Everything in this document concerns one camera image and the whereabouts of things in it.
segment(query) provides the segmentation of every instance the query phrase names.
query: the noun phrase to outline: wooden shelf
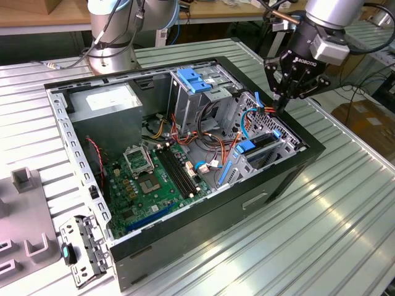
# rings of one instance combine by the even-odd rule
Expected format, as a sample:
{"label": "wooden shelf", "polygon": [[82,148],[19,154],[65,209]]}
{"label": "wooden shelf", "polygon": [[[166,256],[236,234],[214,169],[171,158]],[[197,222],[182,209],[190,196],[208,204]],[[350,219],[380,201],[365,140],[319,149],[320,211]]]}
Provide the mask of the wooden shelf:
{"label": "wooden shelf", "polygon": [[[291,6],[290,10],[303,9],[306,0]],[[214,19],[232,17],[258,17],[264,9],[251,4],[240,4],[235,7],[226,5],[221,0],[215,2],[199,2],[191,4],[192,19]],[[181,19],[187,19],[184,12]],[[89,24],[90,16],[85,0],[63,0],[49,15],[35,14],[22,10],[0,7],[0,27],[30,27],[49,25],[80,25]]]}

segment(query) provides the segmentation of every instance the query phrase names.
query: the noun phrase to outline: gray holder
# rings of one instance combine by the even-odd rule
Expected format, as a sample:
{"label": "gray holder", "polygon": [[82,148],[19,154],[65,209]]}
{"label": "gray holder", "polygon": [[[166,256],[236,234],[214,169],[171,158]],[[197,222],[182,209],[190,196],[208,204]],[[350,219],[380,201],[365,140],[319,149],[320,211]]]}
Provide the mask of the gray holder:
{"label": "gray holder", "polygon": [[0,288],[60,258],[38,171],[0,180]]}

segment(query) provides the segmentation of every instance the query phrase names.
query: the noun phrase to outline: open computer tower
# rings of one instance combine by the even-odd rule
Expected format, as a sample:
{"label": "open computer tower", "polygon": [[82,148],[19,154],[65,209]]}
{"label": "open computer tower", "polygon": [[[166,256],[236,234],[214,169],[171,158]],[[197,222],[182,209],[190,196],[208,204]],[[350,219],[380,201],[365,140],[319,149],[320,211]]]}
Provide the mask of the open computer tower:
{"label": "open computer tower", "polygon": [[276,199],[325,149],[224,57],[45,87],[90,209],[60,227],[78,288],[109,268],[129,288]]}

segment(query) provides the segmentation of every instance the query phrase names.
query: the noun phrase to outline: ram slot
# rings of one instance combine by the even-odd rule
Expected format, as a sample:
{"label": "ram slot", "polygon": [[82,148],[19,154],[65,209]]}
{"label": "ram slot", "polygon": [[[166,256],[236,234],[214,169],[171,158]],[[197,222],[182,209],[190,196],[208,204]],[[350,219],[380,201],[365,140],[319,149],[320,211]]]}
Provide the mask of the ram slot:
{"label": "ram slot", "polygon": [[169,162],[169,160],[167,159],[167,155],[165,155],[163,151],[159,151],[156,155],[172,181],[177,186],[178,190],[181,192],[182,196],[185,198],[189,197],[190,193],[192,192],[188,190],[186,184],[183,183],[182,177],[180,176],[179,172],[177,172],[176,168],[172,165],[172,163]]}
{"label": "ram slot", "polygon": [[170,150],[166,150],[165,152],[166,159],[173,164],[173,167],[176,168],[176,170],[180,173],[182,177],[182,181],[184,184],[187,185],[188,189],[190,190],[191,193],[195,194],[198,191],[195,188],[195,185],[192,183],[192,180],[189,178],[189,176],[186,174],[184,168],[178,160],[175,158],[174,154]]}

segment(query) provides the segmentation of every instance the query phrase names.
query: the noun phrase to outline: aluminum table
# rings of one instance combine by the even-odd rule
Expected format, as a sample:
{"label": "aluminum table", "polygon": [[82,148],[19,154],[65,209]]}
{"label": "aluminum table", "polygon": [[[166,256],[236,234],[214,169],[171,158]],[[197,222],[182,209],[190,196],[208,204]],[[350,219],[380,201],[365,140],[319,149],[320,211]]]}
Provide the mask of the aluminum table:
{"label": "aluminum table", "polygon": [[[393,28],[383,29],[369,21],[360,21],[346,28],[346,39],[358,48],[371,49],[387,42],[392,33]],[[395,54],[388,47],[369,55],[385,66],[395,64]]]}
{"label": "aluminum table", "polygon": [[[262,60],[230,39],[143,49],[144,67],[227,56],[268,91]],[[67,65],[74,59],[60,62]],[[0,67],[0,176],[39,170],[56,230],[86,208],[43,83],[92,75],[78,67]],[[276,201],[123,295],[380,295],[395,276],[395,168],[310,100],[288,112],[325,147]],[[76,290],[63,260],[0,295],[121,295],[112,270]]]}

